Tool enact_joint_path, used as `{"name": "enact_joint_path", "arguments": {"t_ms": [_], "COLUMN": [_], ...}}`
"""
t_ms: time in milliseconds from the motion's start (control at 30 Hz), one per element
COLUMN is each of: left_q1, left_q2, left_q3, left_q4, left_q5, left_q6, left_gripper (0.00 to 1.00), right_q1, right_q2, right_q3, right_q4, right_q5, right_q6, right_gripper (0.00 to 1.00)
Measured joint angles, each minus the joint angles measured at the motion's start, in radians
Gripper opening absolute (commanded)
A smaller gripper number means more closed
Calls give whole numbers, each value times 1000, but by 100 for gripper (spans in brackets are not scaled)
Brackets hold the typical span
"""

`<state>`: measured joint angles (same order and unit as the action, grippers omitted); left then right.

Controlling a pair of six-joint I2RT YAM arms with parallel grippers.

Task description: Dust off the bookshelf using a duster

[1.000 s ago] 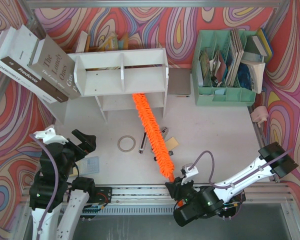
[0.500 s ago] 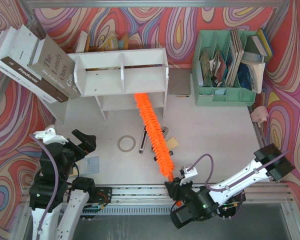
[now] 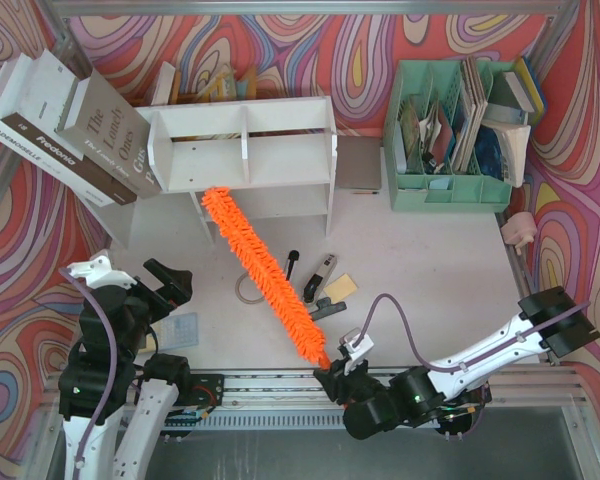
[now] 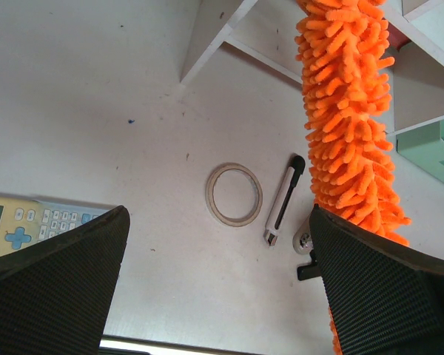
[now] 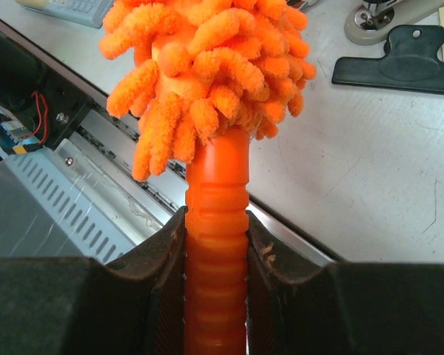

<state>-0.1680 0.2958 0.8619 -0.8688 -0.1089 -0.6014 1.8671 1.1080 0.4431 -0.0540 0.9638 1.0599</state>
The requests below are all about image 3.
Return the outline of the white black utility knife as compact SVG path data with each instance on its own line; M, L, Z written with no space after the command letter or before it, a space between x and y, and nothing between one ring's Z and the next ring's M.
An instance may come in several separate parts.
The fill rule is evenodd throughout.
M294 266L295 266L296 262L299 260L299 257L300 257L300 254L299 254L298 250L291 250L288 253L285 267L284 267L285 277L286 277L287 281L289 281L291 279Z

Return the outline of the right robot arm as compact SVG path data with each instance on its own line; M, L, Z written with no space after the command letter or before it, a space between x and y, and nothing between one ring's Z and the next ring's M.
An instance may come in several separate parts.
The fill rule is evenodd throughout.
M492 374L542 353L562 358L600 338L584 313L587 306L561 287L533 293L518 305L519 313L482 341L440 360L421 359L387 383L369 372L366 357L374 343L365 323L341 339L340 359L314 376L329 400L343 407L345 429L357 440L430 422L438 433L461 439L492 399Z

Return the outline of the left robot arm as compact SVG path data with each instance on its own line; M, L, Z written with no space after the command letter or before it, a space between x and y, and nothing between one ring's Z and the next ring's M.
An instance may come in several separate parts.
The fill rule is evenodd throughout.
M102 252L60 269L84 297L81 335L58 381L67 479L143 479L171 408L193 385L186 358L135 359L154 323L192 297L192 274L155 259L152 290Z

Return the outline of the orange microfiber duster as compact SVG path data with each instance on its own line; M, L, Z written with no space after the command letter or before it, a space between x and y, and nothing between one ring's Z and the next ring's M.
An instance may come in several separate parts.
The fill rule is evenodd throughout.
M308 309L267 245L231 197L230 189L214 187L206 190L202 205L286 329L298 354L309 363L327 369L330 359L323 331L312 321Z

